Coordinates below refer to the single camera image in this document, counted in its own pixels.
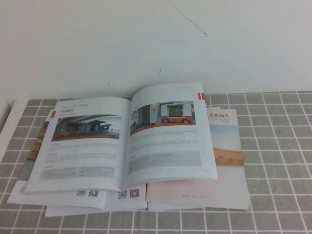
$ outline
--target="tiled countertop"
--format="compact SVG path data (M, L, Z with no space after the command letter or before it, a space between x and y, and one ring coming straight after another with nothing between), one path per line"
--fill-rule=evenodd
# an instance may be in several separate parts
M39 129L57 100L30 100L0 164L0 234L312 234L312 92L206 95L238 113L249 211L198 208L45 218L7 204Z

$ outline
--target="magazine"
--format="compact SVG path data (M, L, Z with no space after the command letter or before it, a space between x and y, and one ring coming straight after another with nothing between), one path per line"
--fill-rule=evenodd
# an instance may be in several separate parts
M217 178L201 84L138 91L131 101L59 101L26 192L125 191L146 183Z
M157 203L168 204L162 205L164 209L180 209L181 205L248 209L249 195L236 110L207 108L207 113L218 180L181 179L150 183L146 194L149 211L158 211L161 206L158 207Z
M107 192L102 209L73 206L47 206L45 217L146 209L147 202L145 201L145 195L146 184L122 192Z
M47 193L26 193L29 176L37 159L43 137L45 135L53 109L51 109L43 128L40 131L37 141L32 151L29 153L25 165L16 181L13 190L9 196L8 203L26 204L26 205L66 205L102 208L106 196L105 191L68 191L68 192L47 192Z

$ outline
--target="white wall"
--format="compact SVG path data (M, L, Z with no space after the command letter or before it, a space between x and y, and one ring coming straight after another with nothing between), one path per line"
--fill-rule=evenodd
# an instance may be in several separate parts
M310 0L2 0L0 98L129 96L176 81L208 93L312 90L311 9Z

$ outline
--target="qr code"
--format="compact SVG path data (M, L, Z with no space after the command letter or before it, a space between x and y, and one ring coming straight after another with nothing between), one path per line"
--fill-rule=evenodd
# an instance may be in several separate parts
M77 192L77 196L85 196L86 195L86 190L80 190Z
M139 197L138 189L130 190L130 198Z
M98 190L90 190L88 196L98 197Z
M118 200L127 198L127 190L118 192Z

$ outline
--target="pink brochure cover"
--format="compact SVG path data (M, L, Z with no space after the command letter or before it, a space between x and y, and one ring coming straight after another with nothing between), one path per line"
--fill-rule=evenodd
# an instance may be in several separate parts
M235 109L207 109L218 179L181 179L148 184L146 201L199 207L249 208Z

